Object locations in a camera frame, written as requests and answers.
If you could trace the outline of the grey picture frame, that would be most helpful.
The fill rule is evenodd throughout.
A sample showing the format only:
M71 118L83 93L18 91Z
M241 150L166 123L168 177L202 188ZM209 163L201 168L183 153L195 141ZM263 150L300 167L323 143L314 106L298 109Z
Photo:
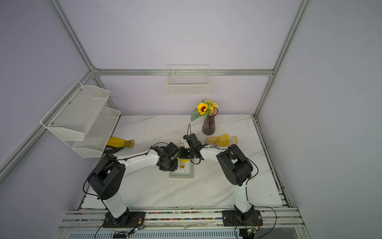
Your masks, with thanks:
M170 172L170 178L194 178L194 165L191 161L187 163L180 163L178 160L178 167L175 171Z

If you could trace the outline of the yellow green cloth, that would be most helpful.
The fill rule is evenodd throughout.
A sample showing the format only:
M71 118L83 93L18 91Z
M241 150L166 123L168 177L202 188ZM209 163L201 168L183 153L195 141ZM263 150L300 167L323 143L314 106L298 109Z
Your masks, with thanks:
M190 159L182 159L182 158L179 158L179 161L180 163L187 163L190 161Z

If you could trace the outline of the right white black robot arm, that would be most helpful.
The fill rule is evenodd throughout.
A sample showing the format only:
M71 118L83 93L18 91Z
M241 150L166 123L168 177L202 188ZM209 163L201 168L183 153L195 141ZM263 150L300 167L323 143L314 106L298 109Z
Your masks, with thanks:
M254 164L238 145L232 144L227 148L221 148L202 144L194 133L184 135L183 144L185 152L180 154L180 158L197 158L200 161L212 160L219 163L226 179L235 186L234 208L238 214L244 215L253 210L247 198L246 184L252 178Z

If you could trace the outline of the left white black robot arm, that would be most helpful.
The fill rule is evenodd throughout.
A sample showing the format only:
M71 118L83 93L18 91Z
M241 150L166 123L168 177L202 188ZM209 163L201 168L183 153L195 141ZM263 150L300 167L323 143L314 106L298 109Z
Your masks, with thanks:
M175 171L179 151L174 143L169 143L166 146L151 146L147 151L128 156L108 153L89 174L87 182L109 215L126 225L131 216L119 193L124 176L149 166L158 166L161 171Z

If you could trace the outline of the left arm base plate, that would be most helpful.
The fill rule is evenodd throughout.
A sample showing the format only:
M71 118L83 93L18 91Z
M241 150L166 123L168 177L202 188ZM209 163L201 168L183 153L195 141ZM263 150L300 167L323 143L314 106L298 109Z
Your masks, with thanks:
M103 228L138 228L145 221L146 212L126 211L119 218L115 218L110 212L105 214Z

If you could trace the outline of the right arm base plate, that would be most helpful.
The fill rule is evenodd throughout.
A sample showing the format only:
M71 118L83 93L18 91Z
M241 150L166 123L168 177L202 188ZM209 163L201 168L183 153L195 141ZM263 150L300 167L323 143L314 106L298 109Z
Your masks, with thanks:
M222 217L225 227L263 226L263 220L259 210L250 209L246 213L235 210L224 210L222 211Z

